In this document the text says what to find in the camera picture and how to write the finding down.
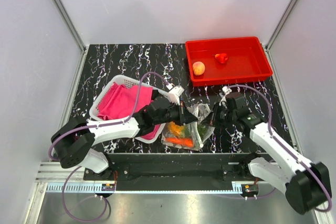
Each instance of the clear plastic bag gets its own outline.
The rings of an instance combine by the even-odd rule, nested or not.
[[[211,110],[207,104],[202,103],[187,109],[198,118],[198,122],[184,126],[178,126],[173,122],[167,123],[162,131],[162,142],[167,146],[199,151],[214,132],[213,127],[200,124]]]

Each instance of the white panel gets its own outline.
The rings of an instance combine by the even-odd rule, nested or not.
[[[335,0],[300,0],[271,49],[303,152],[328,166],[334,193],[335,17]]]
[[[52,0],[0,5],[0,223],[21,223],[80,51]]]
[[[257,36],[267,43],[290,0],[62,0],[84,43],[184,43]]]

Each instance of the white basket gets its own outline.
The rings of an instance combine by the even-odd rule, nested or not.
[[[97,121],[103,121],[102,119],[100,119],[98,117],[98,113],[99,113],[99,111],[98,111],[98,105],[102,101],[102,99],[104,98],[104,96],[110,90],[111,86],[114,83],[116,83],[118,85],[124,84],[125,87],[129,89],[133,85],[139,85],[140,82],[138,80],[134,80],[132,78],[129,78],[129,77],[123,76],[123,75],[118,75],[118,76],[113,77],[113,79],[105,86],[105,88],[101,91],[101,93],[99,94],[99,96],[93,102],[93,105],[92,105],[92,107],[90,108],[90,111],[89,111],[90,117],[92,117],[92,119],[95,119]],[[165,92],[165,91],[163,91],[163,90],[157,89],[157,88],[155,88],[155,87],[153,87],[151,85],[145,84],[145,83],[142,83],[141,86],[152,87],[153,89],[158,90],[161,95],[163,95],[164,97],[168,98],[168,93]],[[163,123],[163,124],[160,125],[160,127],[159,127],[158,131],[156,132],[154,138],[151,139],[151,140],[146,140],[146,139],[143,139],[142,137],[136,137],[135,139],[137,139],[137,140],[139,140],[141,142],[147,143],[147,144],[153,143],[153,142],[155,142],[155,140],[157,139],[157,137],[161,134],[164,126],[165,126],[165,123]]]

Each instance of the red tray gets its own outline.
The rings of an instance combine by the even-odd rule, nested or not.
[[[257,37],[187,41],[191,81],[194,86],[265,81],[273,72]],[[215,54],[226,53],[228,61],[220,64]],[[193,63],[201,61],[205,72],[193,73]]]

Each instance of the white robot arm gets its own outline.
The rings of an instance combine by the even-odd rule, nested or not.
[[[159,96],[128,121],[125,118],[87,122],[82,117],[74,118],[61,128],[51,141],[85,125],[85,129],[78,134],[70,134],[59,141],[55,145],[55,151],[63,168],[79,165],[95,173],[102,173],[108,168],[113,168],[113,165],[104,153],[95,151],[92,146],[116,138],[143,136],[153,131],[155,125],[171,121],[182,125],[197,121],[197,118],[188,112],[178,96],[172,95],[169,99]],[[252,175],[270,183],[286,195],[288,202],[298,213],[303,214],[326,201],[325,193],[302,164],[314,172],[331,196],[329,171],[326,166],[322,163],[314,164],[272,131],[277,142],[270,134],[265,119],[251,112],[240,93],[226,92],[203,123],[220,128],[235,124],[238,130],[261,146],[279,166],[270,164],[260,155],[252,153],[239,163],[240,175]]]

